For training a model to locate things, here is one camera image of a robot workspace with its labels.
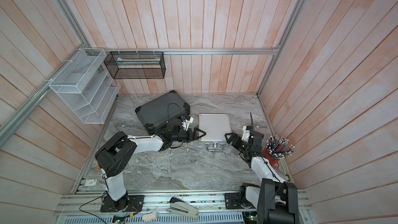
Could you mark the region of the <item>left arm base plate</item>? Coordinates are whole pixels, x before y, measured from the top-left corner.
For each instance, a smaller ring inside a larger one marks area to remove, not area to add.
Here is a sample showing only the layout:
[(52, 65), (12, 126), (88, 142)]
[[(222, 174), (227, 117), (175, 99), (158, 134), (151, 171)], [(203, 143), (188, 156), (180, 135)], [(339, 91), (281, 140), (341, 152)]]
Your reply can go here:
[(102, 200), (101, 213), (110, 212), (141, 212), (144, 204), (144, 195), (124, 195), (118, 201), (114, 201), (109, 195)]

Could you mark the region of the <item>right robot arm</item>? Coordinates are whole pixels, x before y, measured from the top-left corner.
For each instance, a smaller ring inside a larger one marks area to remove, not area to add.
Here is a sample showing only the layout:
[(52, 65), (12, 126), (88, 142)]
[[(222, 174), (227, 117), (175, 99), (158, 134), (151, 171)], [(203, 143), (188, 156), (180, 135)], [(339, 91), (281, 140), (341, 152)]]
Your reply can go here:
[(226, 209), (255, 208), (258, 224), (298, 224), (299, 201), (295, 184), (284, 180), (262, 153), (264, 135), (245, 130), (243, 137), (236, 133), (224, 135), (228, 144), (239, 151), (261, 185), (244, 183), (238, 193), (224, 195)]

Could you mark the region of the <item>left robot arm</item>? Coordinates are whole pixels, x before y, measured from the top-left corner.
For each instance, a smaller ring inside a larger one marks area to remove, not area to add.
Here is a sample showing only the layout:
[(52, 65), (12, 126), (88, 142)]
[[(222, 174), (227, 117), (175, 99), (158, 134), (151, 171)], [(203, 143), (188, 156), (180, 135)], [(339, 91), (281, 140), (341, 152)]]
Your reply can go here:
[(149, 136), (127, 135), (119, 131), (112, 136), (95, 154), (107, 186), (107, 196), (113, 202), (127, 198), (123, 171), (131, 157), (138, 153), (172, 149), (173, 143), (189, 143), (206, 136), (199, 128), (190, 128), (190, 118), (173, 118), (166, 125)]

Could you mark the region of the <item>silver aluminium poker case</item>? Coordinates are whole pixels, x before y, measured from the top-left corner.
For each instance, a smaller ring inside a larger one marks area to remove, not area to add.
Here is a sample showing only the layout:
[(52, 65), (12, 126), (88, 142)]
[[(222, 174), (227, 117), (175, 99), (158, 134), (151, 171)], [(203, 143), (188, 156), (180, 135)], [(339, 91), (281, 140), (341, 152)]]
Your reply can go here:
[(199, 114), (199, 129), (206, 135), (199, 139), (209, 152), (223, 152), (227, 140), (225, 134), (231, 133), (228, 114)]

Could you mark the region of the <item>dark grey poker case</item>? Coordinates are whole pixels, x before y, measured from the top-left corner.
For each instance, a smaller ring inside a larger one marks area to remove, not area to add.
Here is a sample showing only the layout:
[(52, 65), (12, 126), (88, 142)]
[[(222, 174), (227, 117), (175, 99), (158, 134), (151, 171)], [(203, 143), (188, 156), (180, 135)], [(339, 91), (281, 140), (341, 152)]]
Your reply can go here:
[(150, 135), (159, 132), (172, 118), (190, 115), (190, 105), (175, 90), (159, 96), (135, 109)]

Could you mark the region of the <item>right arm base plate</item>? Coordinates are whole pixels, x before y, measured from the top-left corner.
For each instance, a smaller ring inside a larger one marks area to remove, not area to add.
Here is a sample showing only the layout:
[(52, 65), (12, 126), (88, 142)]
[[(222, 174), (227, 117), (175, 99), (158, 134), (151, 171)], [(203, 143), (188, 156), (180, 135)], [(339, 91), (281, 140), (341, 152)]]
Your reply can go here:
[(257, 208), (259, 193), (227, 193), (224, 194), (226, 209)]

